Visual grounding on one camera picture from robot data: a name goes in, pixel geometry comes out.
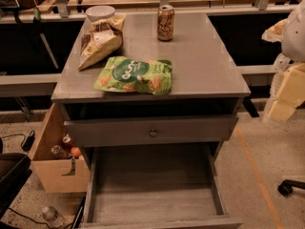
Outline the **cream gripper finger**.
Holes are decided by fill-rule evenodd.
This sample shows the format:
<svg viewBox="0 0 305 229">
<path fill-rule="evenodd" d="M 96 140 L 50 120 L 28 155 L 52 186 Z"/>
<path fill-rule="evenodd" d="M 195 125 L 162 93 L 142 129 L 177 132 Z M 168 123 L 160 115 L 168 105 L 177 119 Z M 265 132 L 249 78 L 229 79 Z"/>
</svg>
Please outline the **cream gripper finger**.
<svg viewBox="0 0 305 229">
<path fill-rule="evenodd" d="M 267 117 L 273 121 L 287 121 L 304 102 L 305 63 L 300 63 L 274 76 Z"/>
</svg>

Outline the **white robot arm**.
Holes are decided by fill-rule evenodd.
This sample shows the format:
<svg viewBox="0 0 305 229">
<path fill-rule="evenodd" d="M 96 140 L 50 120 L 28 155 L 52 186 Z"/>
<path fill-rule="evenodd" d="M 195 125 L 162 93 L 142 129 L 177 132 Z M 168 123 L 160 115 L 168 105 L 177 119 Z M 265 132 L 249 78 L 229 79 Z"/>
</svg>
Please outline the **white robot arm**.
<svg viewBox="0 0 305 229">
<path fill-rule="evenodd" d="M 262 39 L 281 43 L 264 118 L 284 122 L 305 102 L 305 0 L 265 30 Z"/>
</svg>

